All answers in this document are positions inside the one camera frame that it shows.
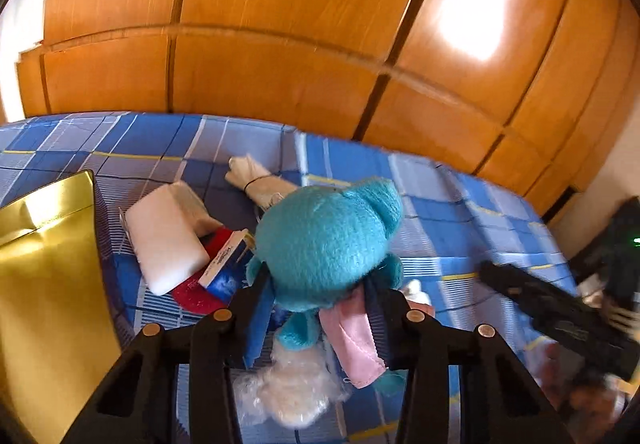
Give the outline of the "teal plush toy pink skirt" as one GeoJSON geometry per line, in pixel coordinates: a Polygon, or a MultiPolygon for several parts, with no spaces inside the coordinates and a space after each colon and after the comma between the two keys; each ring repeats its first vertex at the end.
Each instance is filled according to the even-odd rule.
{"type": "Polygon", "coordinates": [[[390,242],[403,217],[394,183],[372,177],[345,188],[300,187],[267,210],[256,229],[246,279],[254,282],[268,268],[274,302],[290,314],[277,340],[300,352],[328,338],[357,389],[387,369],[375,347],[362,283],[401,285],[401,260],[390,242]]]}

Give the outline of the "red soft item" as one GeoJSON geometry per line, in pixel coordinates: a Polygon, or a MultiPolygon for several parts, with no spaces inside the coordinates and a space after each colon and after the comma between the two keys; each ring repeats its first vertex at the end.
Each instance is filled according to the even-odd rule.
{"type": "MultiPolygon", "coordinates": [[[[232,230],[227,227],[220,227],[201,239],[201,243],[210,260],[217,255],[232,234],[232,230]]],[[[180,283],[174,290],[170,291],[171,297],[185,311],[208,315],[225,308],[228,303],[219,299],[215,294],[210,293],[200,284],[200,278],[206,271],[206,266],[202,267],[195,274],[180,283]]]]}

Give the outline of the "gold tray box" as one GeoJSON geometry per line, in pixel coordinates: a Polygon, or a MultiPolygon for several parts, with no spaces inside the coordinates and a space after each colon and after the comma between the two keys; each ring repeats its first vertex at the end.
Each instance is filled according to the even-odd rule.
{"type": "Polygon", "coordinates": [[[1,209],[1,398],[38,443],[62,441],[120,355],[98,210],[89,171],[1,209]]]}

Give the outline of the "blue tempo tissue pack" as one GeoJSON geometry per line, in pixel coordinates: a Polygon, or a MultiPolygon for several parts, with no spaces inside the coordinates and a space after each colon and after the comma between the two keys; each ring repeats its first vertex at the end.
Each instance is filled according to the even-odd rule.
{"type": "Polygon", "coordinates": [[[246,269],[254,255],[254,238],[247,229],[232,231],[217,255],[209,262],[200,284],[224,302],[247,285],[246,269]]]}

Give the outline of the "white sponge block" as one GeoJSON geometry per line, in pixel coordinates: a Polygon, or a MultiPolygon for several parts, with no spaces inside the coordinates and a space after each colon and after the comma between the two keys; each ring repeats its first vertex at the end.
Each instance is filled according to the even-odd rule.
{"type": "Polygon", "coordinates": [[[160,186],[138,200],[124,213],[124,225],[152,294],[174,290],[209,261],[173,185],[160,186]]]}

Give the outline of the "blue plaid bed sheet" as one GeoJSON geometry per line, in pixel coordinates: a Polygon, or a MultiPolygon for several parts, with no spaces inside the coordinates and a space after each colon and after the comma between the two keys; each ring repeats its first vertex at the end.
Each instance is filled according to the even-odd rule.
{"type": "MultiPolygon", "coordinates": [[[[254,235],[262,220],[257,205],[224,179],[230,158],[246,155],[298,188],[345,188],[372,177],[390,179],[404,208],[390,242],[401,260],[404,284],[420,283],[434,307],[432,317],[442,326],[465,331],[493,326],[535,379],[544,336],[514,302],[480,281],[478,267],[485,261],[512,264],[570,291],[574,283],[566,261],[523,198],[429,159],[262,121],[134,112],[55,115],[3,127],[1,208],[45,185],[92,173],[99,193],[96,219],[108,226],[108,238],[100,243],[108,257],[103,278],[122,355],[150,323],[171,330],[205,317],[185,311],[169,292],[152,294],[130,245],[124,213],[158,187],[179,183],[189,186],[224,227],[254,235]]],[[[268,325],[253,366],[232,369],[231,380],[269,365],[273,341],[268,325]]],[[[304,430],[285,429],[271,419],[257,426],[240,424],[240,443],[398,443],[408,372],[390,370],[397,380],[393,388],[357,389],[328,338],[319,343],[331,353],[331,368],[352,389],[349,399],[331,405],[304,430]]],[[[449,384],[447,443],[461,443],[456,368],[449,370],[449,384]]],[[[2,441],[36,442],[2,398],[1,404],[2,441]]],[[[189,430],[189,366],[181,364],[174,442],[191,442],[189,430]]]]}

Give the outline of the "cream rolled cloth bag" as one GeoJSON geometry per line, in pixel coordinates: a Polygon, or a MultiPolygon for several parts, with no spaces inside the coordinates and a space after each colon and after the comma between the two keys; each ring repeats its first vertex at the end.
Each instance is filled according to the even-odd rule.
{"type": "Polygon", "coordinates": [[[231,157],[226,182],[242,190],[262,211],[267,211],[298,189],[280,176],[270,173],[250,155],[231,157]]]}

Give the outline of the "wooden wardrobe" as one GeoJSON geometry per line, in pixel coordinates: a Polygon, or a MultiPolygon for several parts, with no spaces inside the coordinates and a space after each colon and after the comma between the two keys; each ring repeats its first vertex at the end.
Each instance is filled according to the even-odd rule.
{"type": "Polygon", "coordinates": [[[44,0],[28,115],[232,115],[416,153],[539,213],[639,94],[631,0],[44,0]]]}

